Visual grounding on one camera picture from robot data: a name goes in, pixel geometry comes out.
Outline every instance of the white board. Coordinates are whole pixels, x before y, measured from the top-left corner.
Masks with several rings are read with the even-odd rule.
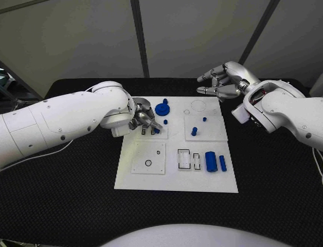
[[[149,101],[154,110],[155,105],[162,102],[162,97],[144,98]],[[165,127],[160,134],[142,136],[141,127],[138,127],[123,136],[115,189],[237,193],[217,99],[214,97],[167,97],[167,101],[170,113],[167,116],[155,115],[155,121]],[[194,124],[198,126],[197,134],[191,136]],[[158,174],[145,174],[148,173],[145,170],[151,169],[152,164],[160,167],[161,156],[155,156],[154,152],[155,149],[160,151],[161,144],[165,149],[164,170],[157,172],[157,169],[154,169],[152,173]],[[180,171],[178,169],[177,149],[190,150],[190,171]],[[204,152],[207,151],[216,153],[219,169],[216,172],[206,171]],[[194,170],[194,153],[198,154],[200,158],[200,171]],[[219,155],[224,157],[226,172],[220,171]],[[141,168],[141,173],[134,173],[135,161],[141,164],[147,160],[151,161],[151,165],[148,163],[148,167]]]

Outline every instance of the blue object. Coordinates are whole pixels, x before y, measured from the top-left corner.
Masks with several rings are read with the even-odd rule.
[[[222,171],[226,171],[226,162],[224,162],[224,157],[222,155],[219,155],[219,162],[220,162]]]
[[[204,157],[206,157],[206,169],[207,169],[207,172],[217,171],[217,163],[216,163],[214,152],[206,152],[204,153]]]
[[[158,116],[165,116],[170,112],[170,107],[167,104],[161,103],[155,105],[155,114]]]
[[[196,136],[196,133],[197,133],[197,128],[193,127],[191,136]]]

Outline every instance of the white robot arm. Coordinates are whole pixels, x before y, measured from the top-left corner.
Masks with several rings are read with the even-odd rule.
[[[0,115],[0,169],[86,135],[97,125],[110,129],[113,137],[138,125],[161,128],[148,101],[132,99],[112,81],[96,84],[92,92],[61,95]]]
[[[197,81],[207,78],[211,87],[198,87],[198,93],[217,96],[220,102],[243,94],[243,103],[232,111],[240,124],[250,119],[268,133],[284,126],[301,143],[323,151],[323,98],[305,98],[281,80],[261,82],[235,62],[211,69]]]

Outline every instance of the table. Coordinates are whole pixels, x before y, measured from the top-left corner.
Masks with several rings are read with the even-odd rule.
[[[64,79],[46,97],[103,80],[118,81],[135,96],[200,96],[196,87],[210,84],[175,78]],[[122,138],[96,128],[59,154],[0,175],[0,238],[96,246],[149,226],[201,223],[289,245],[323,245],[323,187],[310,147],[284,128],[266,134],[250,122],[240,125],[230,115],[239,103],[240,98],[220,104],[237,194],[113,190]]]

